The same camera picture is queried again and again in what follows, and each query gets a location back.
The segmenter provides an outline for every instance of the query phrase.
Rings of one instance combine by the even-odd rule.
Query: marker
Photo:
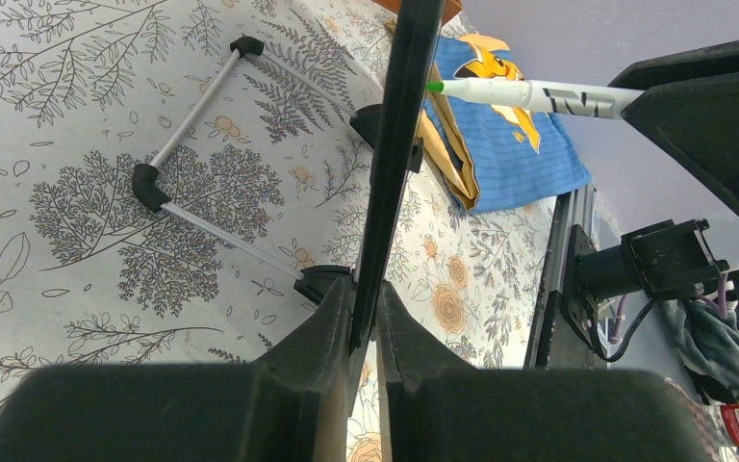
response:
[[[643,91],[563,84],[541,80],[461,79],[430,82],[426,89],[471,103],[523,108],[542,113],[622,118],[622,110]]]

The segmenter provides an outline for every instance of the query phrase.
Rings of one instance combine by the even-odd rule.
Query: gray cloth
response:
[[[709,375],[739,398],[739,331],[735,312],[725,320],[712,307],[691,300],[671,300],[659,305],[668,330],[685,363]]]

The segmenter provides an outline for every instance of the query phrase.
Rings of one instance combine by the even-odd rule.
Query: black cable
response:
[[[604,350],[602,350],[601,341],[599,340],[599,325],[597,324],[597,320],[595,319],[595,314],[593,312],[589,312],[588,319],[591,322],[591,326],[588,329],[588,333],[591,334],[591,350],[597,354],[599,359],[607,363],[615,363],[616,361],[622,359],[622,356],[624,356],[624,353],[627,351],[627,347],[630,345],[630,338],[633,337],[633,333],[636,332],[636,329],[638,329],[642,321],[645,320],[645,317],[652,310],[654,304],[655,300],[650,300],[644,306],[644,308],[642,308],[642,311],[639,312],[639,314],[636,316],[636,319],[633,320],[633,323],[630,325],[630,327],[627,328],[627,332],[625,332],[624,334],[622,343],[619,344],[619,349],[617,349],[616,353],[614,353],[613,356],[610,357],[607,357],[607,355],[604,354]]]

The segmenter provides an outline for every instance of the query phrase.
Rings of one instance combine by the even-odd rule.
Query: yellow character graphic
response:
[[[525,80],[525,77],[522,76],[514,63],[504,61],[494,53],[473,43],[469,43],[469,46],[474,51],[475,59],[458,67],[454,72],[455,79],[467,79],[469,77],[495,79],[504,77],[507,80]],[[534,151],[540,152],[540,132],[534,126],[531,114],[528,111],[521,108],[496,105],[492,105],[492,109],[509,123],[519,126],[525,136],[528,137],[528,142],[531,143]],[[514,133],[514,136],[520,142],[524,139],[524,136],[517,132]]]

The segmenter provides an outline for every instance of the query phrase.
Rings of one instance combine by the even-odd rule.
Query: green marker tip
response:
[[[444,90],[444,83],[443,82],[429,82],[426,84],[426,91],[434,91],[436,93],[441,93]]]

